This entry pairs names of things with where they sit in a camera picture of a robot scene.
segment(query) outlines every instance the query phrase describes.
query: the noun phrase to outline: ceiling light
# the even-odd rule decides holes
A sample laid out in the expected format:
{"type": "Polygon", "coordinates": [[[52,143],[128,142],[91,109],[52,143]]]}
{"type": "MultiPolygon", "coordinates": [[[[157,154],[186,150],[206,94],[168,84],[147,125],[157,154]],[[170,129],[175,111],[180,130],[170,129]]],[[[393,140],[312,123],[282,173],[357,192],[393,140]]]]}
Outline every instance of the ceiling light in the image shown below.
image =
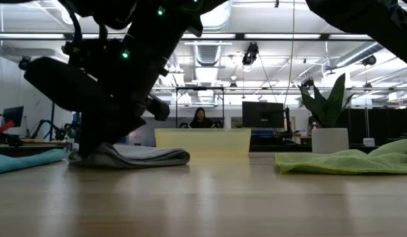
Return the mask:
{"type": "Polygon", "coordinates": [[[320,34],[245,34],[245,39],[264,39],[264,40],[291,40],[293,39],[299,40],[313,40],[319,39],[321,37],[320,34]]]}
{"type": "MultiPolygon", "coordinates": [[[[97,39],[99,37],[99,34],[82,34],[82,37],[84,39],[97,39]]],[[[120,33],[109,33],[108,38],[111,39],[123,39],[124,38],[124,34],[120,34],[120,33]]]]}
{"type": "Polygon", "coordinates": [[[0,33],[0,40],[64,40],[63,34],[0,33]]]}
{"type": "Polygon", "coordinates": [[[226,45],[226,46],[231,46],[232,45],[232,43],[227,43],[227,42],[198,42],[198,41],[184,42],[184,44],[185,45],[193,45],[193,46],[195,46],[195,45],[208,45],[208,46],[223,46],[223,45],[226,45]]]}
{"type": "Polygon", "coordinates": [[[329,36],[330,40],[371,40],[372,38],[368,35],[360,34],[331,34],[329,36]]]}
{"type": "Polygon", "coordinates": [[[220,39],[220,40],[226,39],[226,40],[228,40],[228,39],[234,39],[235,37],[236,37],[236,34],[215,34],[215,33],[208,33],[208,34],[203,33],[201,37],[196,37],[193,34],[187,33],[187,34],[183,35],[182,40],[200,39],[200,38],[201,39],[220,39]]]}

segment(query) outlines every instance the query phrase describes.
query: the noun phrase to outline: computer monitor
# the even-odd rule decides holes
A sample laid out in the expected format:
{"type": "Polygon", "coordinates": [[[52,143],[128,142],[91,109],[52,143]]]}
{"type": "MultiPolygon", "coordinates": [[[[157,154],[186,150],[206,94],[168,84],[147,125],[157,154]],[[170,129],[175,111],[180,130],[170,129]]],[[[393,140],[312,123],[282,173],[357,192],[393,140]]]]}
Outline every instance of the computer monitor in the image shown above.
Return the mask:
{"type": "Polygon", "coordinates": [[[284,128],[284,104],[242,102],[243,127],[284,128]]]}
{"type": "Polygon", "coordinates": [[[24,107],[8,108],[3,111],[3,120],[1,124],[4,125],[7,122],[13,121],[13,128],[20,127],[22,123],[22,116],[24,114],[24,107]]]}

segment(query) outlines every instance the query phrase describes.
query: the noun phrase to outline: woman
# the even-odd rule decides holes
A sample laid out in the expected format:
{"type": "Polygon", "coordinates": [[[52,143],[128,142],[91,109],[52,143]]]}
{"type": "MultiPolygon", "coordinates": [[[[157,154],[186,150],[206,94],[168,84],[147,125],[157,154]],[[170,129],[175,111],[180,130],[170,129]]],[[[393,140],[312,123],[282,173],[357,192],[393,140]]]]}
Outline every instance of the woman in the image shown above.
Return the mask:
{"type": "Polygon", "coordinates": [[[189,124],[191,128],[211,128],[213,122],[206,117],[205,110],[202,107],[196,109],[195,117],[193,121],[189,124]]]}

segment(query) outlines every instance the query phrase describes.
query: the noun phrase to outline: cable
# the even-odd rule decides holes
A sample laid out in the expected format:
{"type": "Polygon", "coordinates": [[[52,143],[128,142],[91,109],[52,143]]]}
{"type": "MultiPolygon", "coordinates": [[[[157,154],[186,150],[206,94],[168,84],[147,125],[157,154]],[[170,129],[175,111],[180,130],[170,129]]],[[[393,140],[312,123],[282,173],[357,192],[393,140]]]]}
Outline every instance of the cable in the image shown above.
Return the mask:
{"type": "Polygon", "coordinates": [[[66,9],[66,11],[69,14],[70,19],[72,20],[72,23],[73,23],[73,27],[74,27],[73,41],[75,41],[75,42],[82,41],[82,30],[80,28],[78,18],[76,17],[74,11],[67,5],[66,1],[62,2],[61,4],[66,9]]]}
{"type": "Polygon", "coordinates": [[[292,29],[292,34],[293,37],[291,39],[291,58],[290,58],[290,74],[288,75],[288,86],[287,86],[287,91],[285,92],[285,99],[284,99],[284,105],[287,102],[287,95],[288,95],[288,90],[290,89],[291,85],[291,74],[292,74],[292,67],[293,67],[293,51],[294,51],[294,31],[296,27],[296,0],[293,0],[293,29],[292,29]]]}
{"type": "Polygon", "coordinates": [[[261,59],[261,64],[262,64],[263,73],[265,73],[265,78],[267,79],[267,82],[268,82],[268,84],[269,84],[269,87],[271,88],[272,95],[274,96],[275,102],[278,103],[277,97],[275,97],[274,89],[273,89],[272,86],[271,86],[271,82],[270,82],[269,79],[268,79],[267,72],[266,72],[265,67],[264,67],[264,65],[263,65],[261,54],[258,53],[258,55],[259,55],[259,58],[261,59]]]}
{"type": "Polygon", "coordinates": [[[244,97],[244,67],[242,66],[242,81],[243,81],[243,97],[242,97],[242,99],[245,99],[245,97],[244,97]]]}

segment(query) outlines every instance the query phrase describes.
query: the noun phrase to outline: wooden table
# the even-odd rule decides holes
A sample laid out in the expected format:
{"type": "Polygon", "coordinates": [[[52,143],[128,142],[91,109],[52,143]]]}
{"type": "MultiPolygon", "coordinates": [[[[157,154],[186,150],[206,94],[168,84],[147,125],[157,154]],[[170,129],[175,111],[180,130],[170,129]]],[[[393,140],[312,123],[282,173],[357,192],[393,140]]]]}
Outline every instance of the wooden table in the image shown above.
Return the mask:
{"type": "Polygon", "coordinates": [[[272,154],[0,174],[0,236],[407,236],[407,176],[278,174],[272,154]]]}

